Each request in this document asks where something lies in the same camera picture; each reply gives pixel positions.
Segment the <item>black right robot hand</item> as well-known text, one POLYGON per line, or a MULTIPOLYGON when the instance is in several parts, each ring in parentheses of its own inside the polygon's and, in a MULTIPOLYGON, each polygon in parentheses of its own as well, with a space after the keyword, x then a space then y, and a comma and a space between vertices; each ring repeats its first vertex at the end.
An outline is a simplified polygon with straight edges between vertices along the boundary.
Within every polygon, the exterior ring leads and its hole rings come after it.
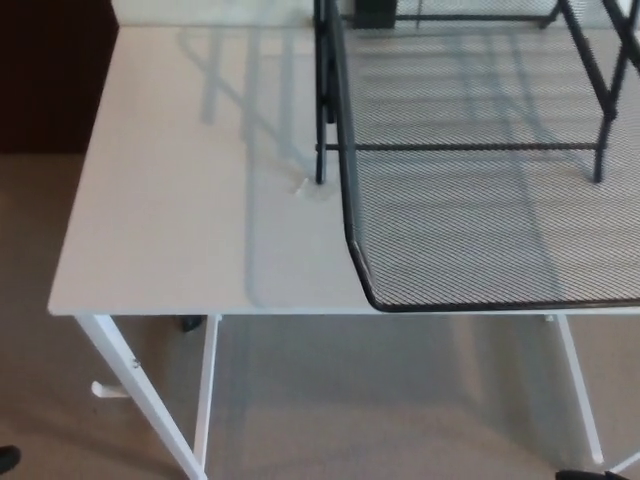
POLYGON ((587 471, 587 470, 559 470, 555 473, 555 480, 629 480, 628 477, 621 475, 619 472, 611 470, 605 471, 587 471))

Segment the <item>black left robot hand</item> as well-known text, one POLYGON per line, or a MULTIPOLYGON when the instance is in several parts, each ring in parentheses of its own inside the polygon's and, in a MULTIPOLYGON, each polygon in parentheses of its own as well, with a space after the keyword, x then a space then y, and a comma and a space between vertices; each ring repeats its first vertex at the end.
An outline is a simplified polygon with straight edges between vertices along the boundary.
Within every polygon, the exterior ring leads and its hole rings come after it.
POLYGON ((0 474, 13 470, 21 461, 21 450, 15 445, 0 447, 0 474))

